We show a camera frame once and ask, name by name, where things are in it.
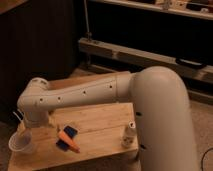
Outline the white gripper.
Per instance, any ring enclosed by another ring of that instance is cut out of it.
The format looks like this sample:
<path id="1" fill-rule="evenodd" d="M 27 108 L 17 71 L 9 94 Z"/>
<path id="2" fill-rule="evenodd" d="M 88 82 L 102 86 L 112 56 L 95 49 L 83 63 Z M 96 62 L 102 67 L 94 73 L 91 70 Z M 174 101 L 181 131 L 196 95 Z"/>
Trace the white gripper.
<path id="1" fill-rule="evenodd" d="M 19 134 L 23 135 L 27 131 L 35 128 L 46 127 L 49 124 L 49 117 L 38 117 L 35 120 L 25 116 L 19 124 Z"/>

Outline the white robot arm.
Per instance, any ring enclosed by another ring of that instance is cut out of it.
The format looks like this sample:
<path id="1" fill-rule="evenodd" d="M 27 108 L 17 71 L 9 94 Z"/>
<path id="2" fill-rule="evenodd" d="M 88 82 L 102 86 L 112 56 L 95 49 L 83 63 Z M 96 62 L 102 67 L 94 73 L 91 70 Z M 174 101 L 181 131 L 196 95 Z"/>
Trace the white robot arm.
<path id="1" fill-rule="evenodd" d="M 173 70 L 154 66 L 136 73 L 60 89 L 43 78 L 30 80 L 17 101 L 29 128 L 48 123 L 62 107 L 132 103 L 142 171 L 199 171 L 186 86 Z"/>

